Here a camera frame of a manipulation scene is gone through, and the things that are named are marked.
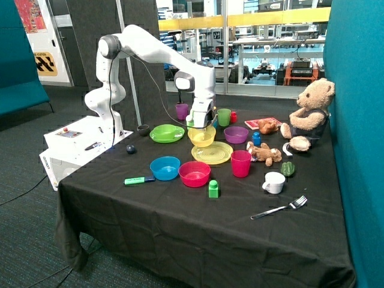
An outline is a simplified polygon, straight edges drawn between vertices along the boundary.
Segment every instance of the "brown stuffed animal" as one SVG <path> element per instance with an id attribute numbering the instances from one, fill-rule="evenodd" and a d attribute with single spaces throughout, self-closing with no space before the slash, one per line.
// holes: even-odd
<path id="1" fill-rule="evenodd" d="M 289 115 L 290 125 L 283 123 L 281 135 L 290 139 L 289 145 L 297 151 L 307 151 L 322 136 L 328 123 L 328 106 L 335 95 L 335 84 L 325 78 L 312 82 L 299 95 L 301 109 Z"/>
<path id="2" fill-rule="evenodd" d="M 260 133 L 267 135 L 278 130 L 277 122 L 273 120 L 261 119 L 258 121 Z"/>
<path id="3" fill-rule="evenodd" d="M 247 143 L 247 151 L 252 155 L 251 161 L 265 161 L 269 167 L 273 162 L 280 162 L 281 152 L 278 149 L 270 149 L 267 144 L 262 143 L 260 148 L 253 145 L 252 142 Z"/>

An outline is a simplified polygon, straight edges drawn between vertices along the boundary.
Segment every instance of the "green block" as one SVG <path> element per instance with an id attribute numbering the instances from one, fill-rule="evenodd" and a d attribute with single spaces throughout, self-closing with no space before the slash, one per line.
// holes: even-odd
<path id="1" fill-rule="evenodd" d="M 219 198 L 219 190 L 218 190 L 218 184 L 216 180 L 211 180 L 209 182 L 209 188 L 208 188 L 208 197 L 209 198 Z"/>

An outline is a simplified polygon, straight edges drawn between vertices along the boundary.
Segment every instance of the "plate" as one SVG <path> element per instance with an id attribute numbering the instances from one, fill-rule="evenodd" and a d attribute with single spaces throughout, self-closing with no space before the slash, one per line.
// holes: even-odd
<path id="1" fill-rule="evenodd" d="M 158 143 L 172 143 L 180 140 L 184 136 L 185 130 L 182 127 L 176 126 L 176 134 L 173 139 L 156 139 L 153 131 L 150 132 L 149 136 L 153 141 Z"/>
<path id="2" fill-rule="evenodd" d="M 204 162 L 208 165 L 216 165 L 228 161 L 233 149 L 227 143 L 214 141 L 208 147 L 195 146 L 191 152 L 196 161 Z"/>

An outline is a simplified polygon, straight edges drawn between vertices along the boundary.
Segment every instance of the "metal fork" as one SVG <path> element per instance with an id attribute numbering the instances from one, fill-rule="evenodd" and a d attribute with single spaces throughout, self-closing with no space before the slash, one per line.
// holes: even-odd
<path id="1" fill-rule="evenodd" d="M 301 196 L 300 198 L 297 198 L 295 201 L 290 202 L 287 206 L 282 206 L 282 207 L 279 207 L 279 208 L 275 208 L 275 209 L 272 209 L 272 210 L 265 211 L 263 213 L 259 213 L 259 214 L 253 215 L 253 216 L 251 216 L 251 219 L 255 220 L 255 219 L 261 218 L 261 217 L 263 217 L 265 215 L 268 215 L 268 214 L 271 214 L 273 212 L 276 212 L 276 211 L 279 211 L 279 210 L 283 210 L 283 209 L 286 209 L 286 208 L 298 209 L 301 206 L 303 206 L 307 202 L 307 200 L 308 199 L 305 196 Z"/>

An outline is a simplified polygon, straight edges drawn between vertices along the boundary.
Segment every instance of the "mug handle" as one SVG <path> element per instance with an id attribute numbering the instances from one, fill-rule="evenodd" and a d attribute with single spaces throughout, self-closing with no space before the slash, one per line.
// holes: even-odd
<path id="1" fill-rule="evenodd" d="M 264 182 L 262 187 L 263 187 L 264 190 L 269 192 L 269 183 L 268 182 Z"/>

